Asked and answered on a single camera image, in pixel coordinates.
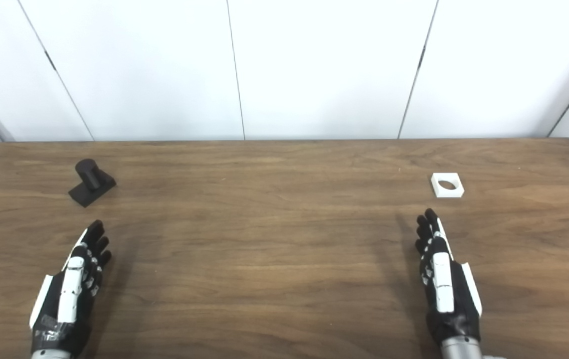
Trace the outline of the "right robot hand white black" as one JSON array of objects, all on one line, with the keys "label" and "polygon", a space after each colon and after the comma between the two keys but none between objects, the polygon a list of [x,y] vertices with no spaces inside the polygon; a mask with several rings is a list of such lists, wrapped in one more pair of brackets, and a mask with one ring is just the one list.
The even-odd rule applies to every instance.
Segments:
[{"label": "right robot hand white black", "polygon": [[415,247],[431,337],[437,345],[453,337],[480,341],[483,309],[469,264],[455,261],[441,218],[432,208],[420,214],[416,222]]}]

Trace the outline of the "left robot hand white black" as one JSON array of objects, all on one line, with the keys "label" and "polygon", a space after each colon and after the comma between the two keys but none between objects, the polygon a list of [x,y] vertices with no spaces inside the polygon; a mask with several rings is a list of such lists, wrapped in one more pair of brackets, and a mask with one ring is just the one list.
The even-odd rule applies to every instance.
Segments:
[{"label": "left robot hand white black", "polygon": [[45,275],[29,316],[32,359],[78,359],[91,336],[91,312],[112,254],[101,220],[76,241],[56,275]]}]

